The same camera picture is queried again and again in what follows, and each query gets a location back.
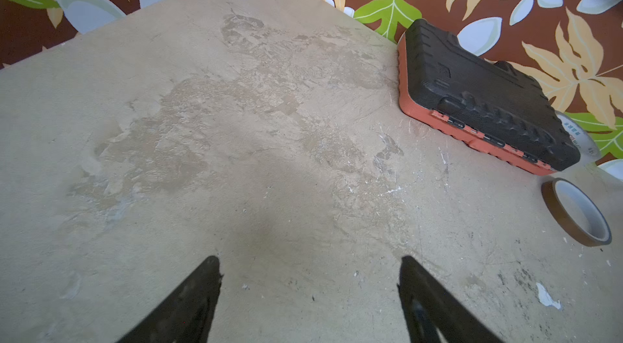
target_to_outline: amber tape roll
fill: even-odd
[[[603,214],[573,183],[556,178],[543,183],[541,193],[554,219],[572,238],[588,247],[611,243],[612,233]]]

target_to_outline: table surface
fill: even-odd
[[[582,247],[543,179],[401,113],[396,46],[321,0],[166,0],[0,89],[0,340],[114,341],[211,254],[211,342],[405,342],[405,254],[506,341],[621,339],[623,183],[563,174],[613,231]]]

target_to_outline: orange rubber edge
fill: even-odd
[[[501,160],[510,163],[513,166],[517,166],[532,173],[536,176],[548,176],[554,174],[556,170],[553,170],[550,165],[537,161],[536,164],[522,158],[523,152],[512,148],[510,145],[505,145],[503,148],[493,145],[485,140],[484,133],[479,132],[470,126],[465,126],[463,129],[448,124],[448,116],[441,114],[437,111],[431,111],[425,107],[416,104],[409,96],[409,84],[407,76],[407,47],[404,35],[398,42],[398,77],[399,77],[399,91],[400,91],[400,109],[409,117],[413,117],[416,120],[428,124],[430,127],[440,130],[446,135],[450,135],[455,139],[465,142],[470,148],[476,151],[488,153]]]

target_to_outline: scratch mark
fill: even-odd
[[[75,296],[78,295],[81,285],[82,285],[82,276],[74,272],[69,280],[69,284],[67,285],[65,292],[61,295],[60,298],[65,299],[65,300],[73,299]]]
[[[444,159],[444,153],[441,152],[441,147],[438,147],[438,149],[439,149],[439,155],[441,155],[441,160],[444,161],[444,165],[447,164],[446,160]]]
[[[398,187],[398,189],[388,190],[388,191],[386,191],[385,193],[381,193],[381,194],[379,194],[379,196],[382,196],[382,195],[384,195],[384,194],[390,194],[390,193],[393,193],[393,192],[395,192],[395,191],[399,191],[399,190],[402,190],[402,187],[400,187],[400,186],[399,186],[399,187]]]
[[[346,176],[342,176],[342,177],[344,177],[344,182],[346,182],[348,190],[350,190],[351,193],[354,193],[353,188],[351,188],[350,185],[348,184]]]

